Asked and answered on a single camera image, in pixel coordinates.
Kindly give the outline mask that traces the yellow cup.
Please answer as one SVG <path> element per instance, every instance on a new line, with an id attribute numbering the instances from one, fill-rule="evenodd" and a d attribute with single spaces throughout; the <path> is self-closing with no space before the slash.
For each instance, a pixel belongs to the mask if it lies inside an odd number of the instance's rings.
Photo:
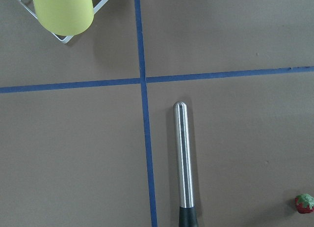
<path id="1" fill-rule="evenodd" d="M 33 0 L 33 4 L 39 23 L 57 35 L 80 34 L 94 19 L 92 0 Z"/>

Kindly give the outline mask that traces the steel muddler black tip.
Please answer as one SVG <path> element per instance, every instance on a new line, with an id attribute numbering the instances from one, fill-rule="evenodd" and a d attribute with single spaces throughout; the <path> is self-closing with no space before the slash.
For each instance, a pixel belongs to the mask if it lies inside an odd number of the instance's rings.
<path id="1" fill-rule="evenodd" d="M 189 139 L 187 105 L 178 101 L 173 106 L 175 141 L 177 151 L 179 183 L 179 226 L 197 227 L 197 213 L 194 201 L 194 187 Z"/>

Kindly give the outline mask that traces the red strawberry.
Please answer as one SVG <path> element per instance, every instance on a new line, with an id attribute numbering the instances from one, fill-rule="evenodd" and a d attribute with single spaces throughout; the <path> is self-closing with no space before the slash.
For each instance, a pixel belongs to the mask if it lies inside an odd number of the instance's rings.
<path id="1" fill-rule="evenodd" d="M 310 214 L 314 211 L 314 198 L 309 194 L 297 195 L 295 207 L 300 214 Z"/>

